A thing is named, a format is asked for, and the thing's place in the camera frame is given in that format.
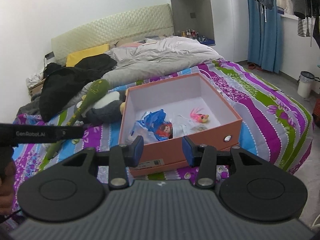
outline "person's hand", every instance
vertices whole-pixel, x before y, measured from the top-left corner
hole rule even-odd
[[[10,215],[14,198],[14,176],[16,174],[14,161],[7,165],[4,172],[5,178],[0,179],[0,215]]]

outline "floor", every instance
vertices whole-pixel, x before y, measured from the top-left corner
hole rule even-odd
[[[281,75],[271,72],[252,71],[266,81],[280,88],[286,95],[302,104],[310,113],[316,103],[316,98],[311,96],[305,100],[297,93],[298,84],[292,83]],[[320,214],[320,128],[314,130],[311,153],[300,169],[295,173],[308,189],[308,200],[300,216],[300,220],[311,226],[314,219]]]

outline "yellow pillow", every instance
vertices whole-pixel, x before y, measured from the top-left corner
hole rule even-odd
[[[70,53],[67,58],[67,67],[74,67],[75,64],[77,64],[81,59],[85,57],[95,56],[104,53],[105,51],[109,50],[109,44],[103,44],[97,47],[84,49],[81,51],[76,51],[73,53]]]

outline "green toy bat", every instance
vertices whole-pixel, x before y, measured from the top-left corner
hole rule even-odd
[[[218,61],[213,60],[211,62],[214,64],[215,67],[220,67],[220,64]]]
[[[81,106],[77,109],[77,111],[74,113],[74,115],[71,117],[69,122],[67,122],[67,126],[74,125],[74,123],[79,119],[81,114],[91,105],[93,105],[95,102],[100,100],[105,94],[108,92],[110,88],[110,85],[107,80],[105,79],[98,79],[92,83],[92,85],[89,88],[89,91],[82,102]],[[63,144],[64,140],[60,140],[56,143],[53,143],[50,145],[50,147],[47,150],[47,153],[44,157],[44,161],[40,165],[39,169],[42,170],[50,159],[55,157],[58,153],[58,151],[61,148],[61,145]]]

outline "wardrobe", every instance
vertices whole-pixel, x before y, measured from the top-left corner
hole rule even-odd
[[[175,33],[194,29],[228,61],[248,59],[248,0],[171,0]]]

